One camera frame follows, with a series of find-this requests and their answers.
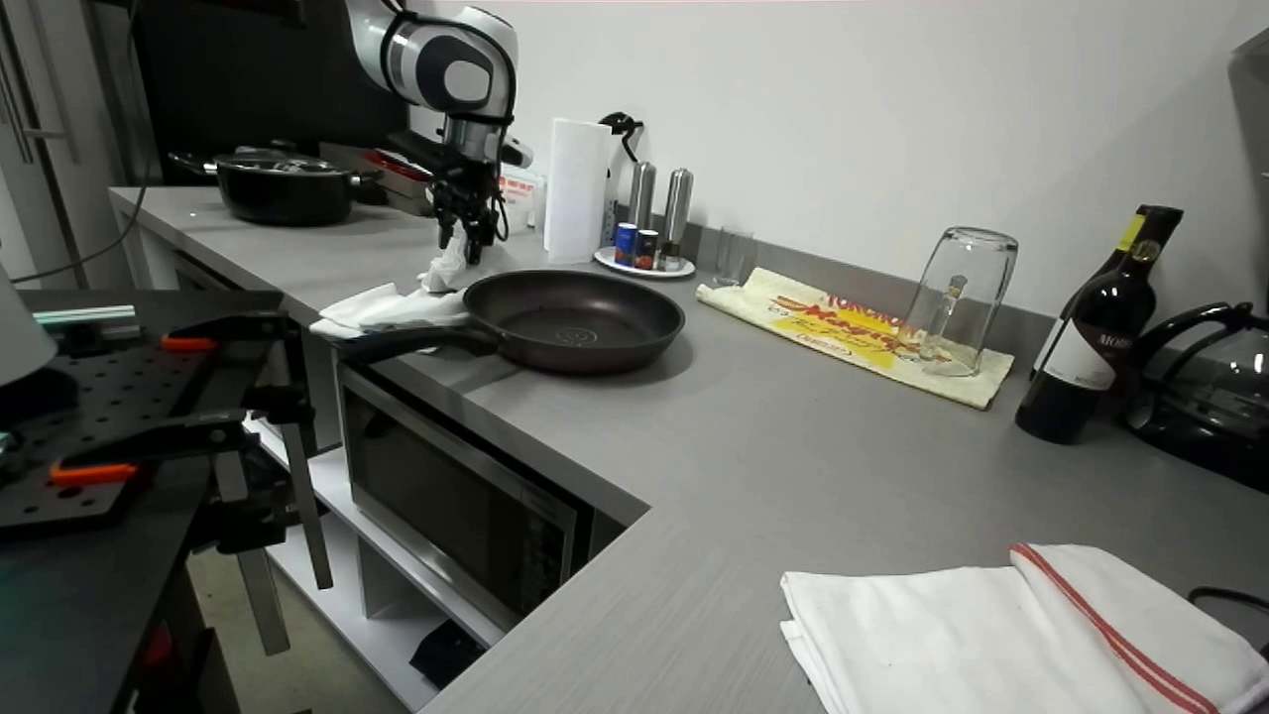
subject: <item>red stripe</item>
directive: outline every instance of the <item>red stripe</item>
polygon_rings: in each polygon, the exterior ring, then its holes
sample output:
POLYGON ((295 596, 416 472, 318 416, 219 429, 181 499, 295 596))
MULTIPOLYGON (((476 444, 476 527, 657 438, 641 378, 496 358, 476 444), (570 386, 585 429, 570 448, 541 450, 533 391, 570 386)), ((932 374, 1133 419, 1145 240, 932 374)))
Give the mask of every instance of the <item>red stripe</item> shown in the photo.
POLYGON ((1219 704, 1188 688, 1183 679, 1172 679, 1166 666, 1158 666, 1145 650, 1137 650, 1122 630, 1114 630, 1064 573, 1049 568, 1031 542, 1018 542, 1015 553, 1031 560, 1072 601, 1090 618, 1090 625, 1109 641, 1109 650, 1145 679, 1166 700, 1213 714, 1219 704))

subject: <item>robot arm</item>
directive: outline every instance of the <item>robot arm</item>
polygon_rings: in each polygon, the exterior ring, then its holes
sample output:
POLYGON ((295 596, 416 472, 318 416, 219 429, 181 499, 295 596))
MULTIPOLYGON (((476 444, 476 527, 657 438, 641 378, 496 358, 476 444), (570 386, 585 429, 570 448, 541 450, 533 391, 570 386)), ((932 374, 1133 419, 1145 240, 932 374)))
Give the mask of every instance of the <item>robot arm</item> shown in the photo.
POLYGON ((465 6, 416 15, 402 0, 344 0, 361 70, 386 91, 444 113, 444 142, 403 140, 402 150, 435 179, 439 240, 468 230, 468 260, 496 237, 498 158, 515 107, 515 33, 465 6))

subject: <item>frying pan handle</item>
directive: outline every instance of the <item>frying pan handle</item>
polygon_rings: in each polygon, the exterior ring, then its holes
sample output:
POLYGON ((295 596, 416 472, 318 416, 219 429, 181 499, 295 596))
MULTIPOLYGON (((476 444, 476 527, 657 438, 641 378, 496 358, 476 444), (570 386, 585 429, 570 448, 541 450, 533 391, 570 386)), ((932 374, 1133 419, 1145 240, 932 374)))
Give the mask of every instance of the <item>frying pan handle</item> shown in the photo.
POLYGON ((344 360, 367 363, 367 360, 387 360, 395 354, 411 354, 424 346, 455 346, 468 354, 496 354, 505 338, 478 319, 461 319, 461 325, 411 325, 411 329, 387 329, 387 331, 365 331, 348 346, 340 346, 344 360))

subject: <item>dish towel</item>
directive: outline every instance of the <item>dish towel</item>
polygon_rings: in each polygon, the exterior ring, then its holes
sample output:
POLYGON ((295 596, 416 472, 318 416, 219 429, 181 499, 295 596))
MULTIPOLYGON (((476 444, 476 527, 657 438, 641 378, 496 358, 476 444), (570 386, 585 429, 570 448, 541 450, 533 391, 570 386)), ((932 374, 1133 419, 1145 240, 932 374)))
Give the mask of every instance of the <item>dish towel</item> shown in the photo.
POLYGON ((408 325, 451 325, 465 315, 465 294, 444 294, 468 268, 465 230, 429 260, 416 288, 395 288, 395 281, 361 288, 344 301, 322 308, 311 331, 357 339, 365 331, 408 329, 408 325))
POLYGON ((1024 542, 1010 568, 785 572, 792 658, 830 714, 1249 710, 1265 658, 1100 547, 1024 542))

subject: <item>oven door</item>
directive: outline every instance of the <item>oven door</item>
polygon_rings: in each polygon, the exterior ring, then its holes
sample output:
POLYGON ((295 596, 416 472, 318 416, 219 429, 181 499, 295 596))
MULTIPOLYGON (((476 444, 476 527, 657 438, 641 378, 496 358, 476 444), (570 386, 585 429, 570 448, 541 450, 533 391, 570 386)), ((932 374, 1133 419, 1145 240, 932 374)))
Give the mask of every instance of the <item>oven door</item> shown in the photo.
POLYGON ((367 374, 340 368, 340 396, 351 499, 387 510, 381 527, 455 606, 515 621, 575 572, 583 502, 568 491, 367 374))

